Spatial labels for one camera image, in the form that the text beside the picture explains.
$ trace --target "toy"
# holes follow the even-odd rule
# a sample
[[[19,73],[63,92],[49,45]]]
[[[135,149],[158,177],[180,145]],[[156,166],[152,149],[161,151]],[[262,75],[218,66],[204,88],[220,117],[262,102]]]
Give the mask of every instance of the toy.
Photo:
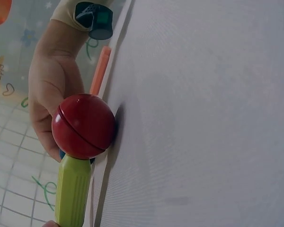
[[[99,97],[78,94],[66,98],[53,115],[53,137],[66,153],[59,167],[55,217],[61,227],[84,223],[90,158],[104,152],[115,134],[115,118]]]

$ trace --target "orange stick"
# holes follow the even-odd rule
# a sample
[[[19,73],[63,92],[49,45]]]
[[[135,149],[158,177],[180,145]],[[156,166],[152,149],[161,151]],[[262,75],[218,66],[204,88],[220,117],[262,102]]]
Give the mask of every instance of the orange stick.
[[[108,46],[104,46],[102,48],[99,61],[95,70],[94,78],[89,90],[89,93],[92,95],[97,96],[99,94],[111,51],[111,48]]]

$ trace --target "skin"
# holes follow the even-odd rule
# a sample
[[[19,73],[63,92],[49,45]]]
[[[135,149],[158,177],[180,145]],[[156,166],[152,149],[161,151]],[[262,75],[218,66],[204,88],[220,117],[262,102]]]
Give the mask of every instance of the skin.
[[[84,92],[76,57],[88,38],[61,21],[51,20],[38,42],[28,76],[32,126],[47,153],[60,162],[52,135],[52,115],[63,99]]]

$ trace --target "white wall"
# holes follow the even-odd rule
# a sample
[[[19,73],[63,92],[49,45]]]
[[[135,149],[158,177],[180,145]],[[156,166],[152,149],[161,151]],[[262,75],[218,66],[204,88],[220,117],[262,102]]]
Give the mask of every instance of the white wall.
[[[101,226],[284,227],[284,0],[136,0],[128,23]]]

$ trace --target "grid line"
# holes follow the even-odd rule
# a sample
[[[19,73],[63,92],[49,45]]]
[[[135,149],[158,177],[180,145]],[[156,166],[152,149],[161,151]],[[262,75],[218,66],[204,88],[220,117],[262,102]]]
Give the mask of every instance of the grid line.
[[[24,137],[23,137],[22,140],[21,140],[21,143],[20,143],[20,145],[19,145],[19,147],[18,147],[18,150],[17,150],[17,154],[16,154],[16,156],[15,156],[15,158],[14,158],[14,160],[13,160],[13,165],[12,165],[10,171],[9,171],[8,181],[7,181],[6,187],[5,187],[5,189],[4,189],[4,194],[3,194],[3,199],[2,199],[1,209],[0,209],[0,222],[1,222],[1,217],[2,217],[3,204],[4,204],[6,192],[7,192],[7,187],[8,187],[9,181],[10,181],[10,177],[11,177],[11,172],[13,171],[13,168],[14,168],[16,159],[17,159],[17,157],[18,157],[18,155],[19,155],[19,151],[20,151],[20,149],[21,149],[21,145],[22,145],[23,141],[24,141]]]
[[[9,211],[11,211],[11,212],[13,212],[13,213],[16,213],[16,214],[18,214],[18,215],[21,215],[21,216],[23,216],[23,217],[30,218],[30,226],[33,225],[33,221],[34,221],[34,220],[45,223],[45,222],[46,222],[45,220],[41,220],[41,219],[38,219],[38,218],[34,218],[34,209],[35,209],[36,203],[46,204],[46,205],[47,205],[47,202],[39,201],[39,200],[36,199],[36,198],[37,198],[37,192],[38,192],[38,186],[35,188],[34,198],[30,198],[30,197],[28,197],[28,196],[19,194],[19,193],[17,193],[17,192],[13,192],[13,191],[11,191],[11,190],[8,189],[8,186],[9,186],[9,182],[10,182],[12,176],[17,177],[17,178],[22,179],[22,180],[25,180],[26,182],[35,183],[35,181],[33,181],[33,180],[28,180],[28,179],[26,179],[26,178],[23,178],[23,177],[21,177],[21,176],[18,176],[18,175],[13,174],[13,169],[14,169],[15,164],[16,164],[17,161],[18,161],[19,152],[20,152],[21,148],[23,148],[23,149],[25,149],[25,150],[27,150],[27,151],[30,151],[30,152],[33,152],[33,153],[36,153],[36,154],[39,154],[39,155],[42,155],[42,156],[43,156],[43,157],[42,157],[42,161],[41,161],[40,168],[38,168],[38,172],[39,172],[38,180],[39,180],[39,181],[40,181],[42,172],[43,172],[44,167],[45,167],[45,158],[46,158],[46,157],[49,157],[49,155],[48,155],[45,151],[44,151],[43,153],[41,153],[41,152],[37,152],[37,151],[34,151],[34,150],[27,149],[27,148],[24,148],[24,147],[23,147],[23,142],[24,142],[24,140],[25,140],[26,137],[27,137],[27,138],[30,138],[30,139],[38,140],[36,137],[33,137],[32,135],[28,135],[28,134],[27,134],[27,133],[28,133],[28,130],[30,129],[31,124],[28,123],[28,122],[26,122],[26,121],[21,121],[21,120],[17,119],[17,117],[14,117],[14,111],[15,111],[15,110],[21,111],[21,110],[18,109],[18,106],[17,106],[17,105],[14,106],[14,107],[12,107],[12,106],[8,106],[8,105],[6,105],[5,103],[1,103],[1,102],[0,102],[0,105],[3,106],[3,111],[4,111],[4,107],[6,107],[6,106],[7,106],[8,108],[10,108],[10,109],[8,110],[7,114],[3,114],[3,115],[4,115],[4,124],[3,124],[3,125],[2,125],[2,124],[0,125],[0,142],[1,142],[1,143],[4,143],[4,144],[9,144],[9,145],[13,145],[13,146],[17,147],[16,154],[13,155],[13,157],[9,157],[8,155],[6,155],[6,154],[0,152],[0,155],[2,155],[2,156],[4,156],[4,157],[8,157],[8,158],[10,158],[10,159],[13,160],[12,166],[11,166],[11,168],[10,168],[8,171],[4,171],[4,170],[0,169],[0,172],[5,173],[5,174],[8,174],[8,179],[7,179],[7,182],[5,183],[5,187],[0,186],[0,188],[4,190],[4,194],[3,194],[3,198],[2,198],[2,203],[0,204],[0,225],[1,225],[1,226],[4,226],[4,227],[7,227],[6,225],[2,224],[2,218],[3,218],[3,217],[2,217],[2,212],[3,212],[4,209],[5,209],[5,210],[9,210]],[[22,124],[23,124],[22,130],[25,129],[25,132],[24,132],[24,133],[21,133],[21,132],[18,132],[18,131],[13,130],[13,129],[11,129],[11,128],[7,128],[7,124],[10,122],[10,120],[14,120],[14,121],[16,121],[16,122],[22,123]],[[10,131],[10,132],[16,133],[16,134],[18,134],[18,135],[21,135],[22,138],[21,138],[20,144],[16,145],[16,144],[13,144],[13,143],[11,143],[11,142],[2,140],[2,139],[1,139],[1,135],[2,135],[2,132],[3,132],[4,130],[7,130],[7,131]],[[48,170],[47,170],[46,172],[47,172],[48,174],[57,174],[56,172],[52,172],[52,171],[48,171]],[[10,192],[10,193],[12,193],[12,194],[14,194],[14,195],[17,195],[17,196],[20,196],[20,197],[22,197],[22,198],[26,198],[26,199],[28,199],[28,200],[33,201],[33,208],[32,208],[32,212],[31,212],[31,216],[30,216],[30,215],[26,215],[26,214],[22,214],[22,213],[20,213],[20,212],[18,212],[18,211],[15,211],[15,210],[13,210],[13,209],[10,209],[10,208],[4,206],[4,201],[5,201],[5,197],[6,197],[6,193],[7,193],[7,192]]]
[[[38,180],[40,180],[41,173],[42,173],[43,166],[44,166],[44,162],[45,162],[45,153],[43,154],[43,161],[42,161],[41,169],[40,169],[40,172],[39,172]],[[30,226],[33,226],[33,218],[34,218],[34,211],[35,211],[35,203],[36,203],[37,191],[38,191],[38,187],[36,187],[35,196],[34,196],[34,199],[33,199],[33,210],[32,210],[32,217],[30,219]]]
[[[19,214],[19,215],[21,215],[21,216],[24,216],[24,217],[26,217],[26,218],[32,218],[33,220],[36,220],[36,221],[41,221],[41,222],[44,222],[44,223],[46,222],[46,221],[44,221],[44,220],[37,219],[37,218],[31,217],[31,216],[26,215],[26,214],[22,214],[22,213],[20,213],[20,212],[18,212],[18,211],[12,210],[12,209],[10,209],[10,208],[8,208],[8,207],[5,207],[5,206],[2,206],[2,209],[9,210],[9,211],[11,211],[11,212],[14,212],[14,213],[16,213],[16,214]]]
[[[34,138],[34,137],[30,137],[30,136],[26,136],[26,137],[29,137],[29,138],[31,138],[31,139],[38,140],[38,139],[36,139],[36,138]],[[40,153],[40,152],[37,152],[37,151],[31,150],[31,149],[28,149],[28,148],[24,148],[24,147],[21,147],[21,146],[17,146],[17,145],[15,145],[15,144],[10,143],[10,142],[5,141],[5,140],[0,140],[0,142],[4,142],[4,143],[7,143],[7,144],[9,144],[9,145],[13,145],[13,146],[16,146],[16,147],[20,147],[20,148],[22,148],[22,149],[25,149],[25,150],[31,151],[31,152],[33,152],[33,153],[37,153],[37,154],[39,154],[39,155],[43,155],[43,153]]]
[[[25,195],[19,194],[19,193],[17,193],[17,192],[13,192],[13,191],[11,191],[11,190],[9,190],[9,189],[7,189],[7,192],[10,192],[10,193],[12,193],[12,194],[14,194],[14,195],[21,196],[21,197],[26,198],[26,199],[29,199],[29,200],[34,200],[33,198],[30,198],[30,197],[27,197],[27,196],[25,196]],[[40,201],[40,200],[37,200],[37,199],[35,199],[35,201],[36,201],[36,202],[39,202],[39,203],[41,203],[41,204],[47,205],[47,202],[43,202],[43,201]]]

